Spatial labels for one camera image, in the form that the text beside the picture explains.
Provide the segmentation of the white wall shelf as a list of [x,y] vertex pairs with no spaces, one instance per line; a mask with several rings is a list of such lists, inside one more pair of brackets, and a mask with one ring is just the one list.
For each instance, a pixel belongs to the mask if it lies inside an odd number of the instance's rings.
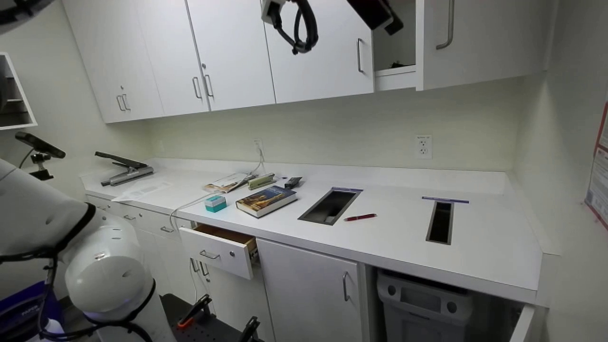
[[0,131],[37,124],[11,58],[0,52]]

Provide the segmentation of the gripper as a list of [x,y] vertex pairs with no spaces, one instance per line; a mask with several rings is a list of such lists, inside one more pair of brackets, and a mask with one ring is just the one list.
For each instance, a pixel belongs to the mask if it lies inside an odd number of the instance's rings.
[[393,18],[388,0],[347,0],[359,17],[371,29],[386,27],[389,36],[404,28],[399,18]]

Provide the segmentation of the narrow metal counter opening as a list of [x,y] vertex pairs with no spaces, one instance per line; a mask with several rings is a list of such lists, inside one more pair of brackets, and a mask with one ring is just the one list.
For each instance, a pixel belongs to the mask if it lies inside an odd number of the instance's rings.
[[445,201],[435,201],[428,230],[426,242],[451,245],[453,230],[454,204]]

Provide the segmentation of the white paper sheet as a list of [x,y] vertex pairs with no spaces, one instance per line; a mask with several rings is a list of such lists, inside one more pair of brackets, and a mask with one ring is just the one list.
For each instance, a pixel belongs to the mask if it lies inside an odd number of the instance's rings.
[[165,180],[138,181],[111,201],[114,203],[137,201],[152,193],[171,188],[172,186],[173,184],[171,182]]

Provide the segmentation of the green stapler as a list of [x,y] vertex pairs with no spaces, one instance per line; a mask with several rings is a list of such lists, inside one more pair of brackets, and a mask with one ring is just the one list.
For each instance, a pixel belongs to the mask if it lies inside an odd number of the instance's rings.
[[269,185],[276,182],[275,173],[268,173],[260,177],[252,178],[247,181],[247,187],[249,190],[259,189],[263,186]]

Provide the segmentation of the blue box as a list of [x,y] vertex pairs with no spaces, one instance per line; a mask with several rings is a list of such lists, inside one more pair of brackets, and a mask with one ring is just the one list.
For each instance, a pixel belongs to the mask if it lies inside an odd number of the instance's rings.
[[[49,342],[39,337],[38,314],[44,281],[37,282],[0,300],[0,342]],[[42,314],[43,325],[51,333],[63,333],[64,316],[54,292]]]

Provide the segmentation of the teal white small box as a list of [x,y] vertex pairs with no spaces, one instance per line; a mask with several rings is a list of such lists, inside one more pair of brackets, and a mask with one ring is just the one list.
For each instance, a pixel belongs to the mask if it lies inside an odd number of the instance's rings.
[[227,207],[226,197],[221,195],[213,195],[204,199],[204,206],[208,212],[219,212]]

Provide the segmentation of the hardcover book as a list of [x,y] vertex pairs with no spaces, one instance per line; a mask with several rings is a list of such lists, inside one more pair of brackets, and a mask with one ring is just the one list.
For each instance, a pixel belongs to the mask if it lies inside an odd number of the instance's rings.
[[235,202],[237,209],[250,216],[261,218],[294,201],[297,193],[291,189],[271,186]]

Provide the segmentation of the white wall cabinet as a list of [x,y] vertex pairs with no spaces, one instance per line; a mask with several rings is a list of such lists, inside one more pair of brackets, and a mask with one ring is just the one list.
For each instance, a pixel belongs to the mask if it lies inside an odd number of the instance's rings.
[[[417,85],[416,0],[388,1],[393,18],[401,19],[404,28],[391,36],[387,34],[386,28],[371,30],[374,66],[372,93],[416,89]],[[269,22],[280,33],[280,36],[291,46],[293,54],[310,52],[317,44],[318,26],[308,0],[260,0],[260,3],[261,21],[264,25]],[[203,91],[206,95],[200,57],[199,64],[202,71]]]

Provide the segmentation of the white base cabinet door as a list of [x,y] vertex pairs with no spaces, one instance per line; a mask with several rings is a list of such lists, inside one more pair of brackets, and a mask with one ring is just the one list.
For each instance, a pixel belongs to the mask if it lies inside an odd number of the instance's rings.
[[258,336],[265,342],[276,342],[260,263],[252,265],[251,280],[212,266],[207,268],[210,275],[209,279],[205,278],[205,284],[217,317],[231,327],[241,329],[251,316],[256,316],[261,322]]
[[522,307],[508,342],[529,342],[535,313],[535,305],[526,304]]
[[192,264],[180,241],[154,236],[160,266],[161,295],[172,294],[189,304],[196,302],[199,291],[193,278]]
[[263,239],[257,247],[276,342],[363,342],[356,262]]

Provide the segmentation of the grey waste bin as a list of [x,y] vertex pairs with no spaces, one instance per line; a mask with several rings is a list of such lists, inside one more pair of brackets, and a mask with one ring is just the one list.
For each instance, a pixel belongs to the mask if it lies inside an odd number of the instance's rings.
[[379,270],[387,342],[465,342],[473,296],[464,288]]

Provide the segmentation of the white wall cabinet door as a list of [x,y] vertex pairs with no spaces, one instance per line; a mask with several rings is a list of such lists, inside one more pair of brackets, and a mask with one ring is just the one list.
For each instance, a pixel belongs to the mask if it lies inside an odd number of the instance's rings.
[[[105,123],[163,115],[134,0],[62,0]],[[117,95],[130,111],[120,111]]]
[[418,91],[543,71],[558,0],[456,0],[452,45],[449,0],[416,0]]
[[[267,22],[266,39],[276,102],[362,95],[374,91],[373,33],[347,0],[308,0],[319,40],[310,52],[293,54],[291,46]],[[356,41],[361,45],[358,72]]]
[[186,0],[214,111],[275,104],[260,0]]
[[[134,0],[165,115],[209,111],[185,0]],[[199,78],[202,99],[192,78]]]

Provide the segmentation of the white drawer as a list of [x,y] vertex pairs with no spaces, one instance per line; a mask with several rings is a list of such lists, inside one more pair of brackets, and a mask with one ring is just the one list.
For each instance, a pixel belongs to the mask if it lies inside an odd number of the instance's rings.
[[115,214],[115,216],[118,216],[121,218],[123,218],[124,215],[130,215],[130,216],[136,217],[136,219],[133,219],[131,221],[128,221],[127,219],[125,219],[125,220],[135,228],[138,228],[141,230],[148,229],[146,227],[146,224],[148,223],[147,219],[148,219],[149,214],[147,213],[146,210],[143,210],[138,207],[130,206],[128,204],[113,203],[113,202],[111,202],[107,205],[107,210],[109,213]]
[[[257,241],[253,236],[211,225],[180,228],[181,242],[191,258],[247,280],[253,279],[252,262],[256,259]],[[199,252],[217,253],[218,260],[204,260]]]
[[[192,222],[188,219],[181,219],[178,217],[170,217],[169,215],[161,214],[158,212],[148,211],[148,223],[146,224],[146,232],[150,232],[154,235],[169,238],[176,241],[181,241],[180,228],[190,229],[192,228]],[[160,230],[160,227],[173,228],[174,233],[168,234]]]

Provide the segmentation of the wide metal counter opening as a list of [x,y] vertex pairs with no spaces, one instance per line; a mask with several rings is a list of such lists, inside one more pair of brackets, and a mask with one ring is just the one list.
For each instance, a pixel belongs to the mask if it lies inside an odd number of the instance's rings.
[[361,193],[337,192],[330,189],[298,219],[332,226]]

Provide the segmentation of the booklet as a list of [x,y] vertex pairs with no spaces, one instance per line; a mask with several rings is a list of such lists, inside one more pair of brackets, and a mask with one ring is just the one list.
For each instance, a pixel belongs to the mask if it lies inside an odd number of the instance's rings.
[[208,183],[203,186],[207,193],[230,193],[231,191],[243,186],[254,178],[254,175],[247,173],[233,173],[227,177]]

